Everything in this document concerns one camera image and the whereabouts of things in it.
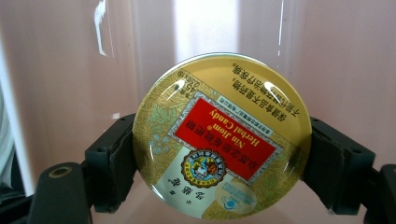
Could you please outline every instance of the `round tin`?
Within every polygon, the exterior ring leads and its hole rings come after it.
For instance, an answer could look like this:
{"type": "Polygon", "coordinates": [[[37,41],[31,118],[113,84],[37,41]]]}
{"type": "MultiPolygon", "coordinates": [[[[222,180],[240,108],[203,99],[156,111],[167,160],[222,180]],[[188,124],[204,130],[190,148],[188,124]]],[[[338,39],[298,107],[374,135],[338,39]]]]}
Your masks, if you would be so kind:
{"type": "Polygon", "coordinates": [[[280,200],[300,178],[311,123],[296,90],[246,56],[212,53],[166,72],[136,114],[147,185],[192,217],[231,219],[280,200]]]}

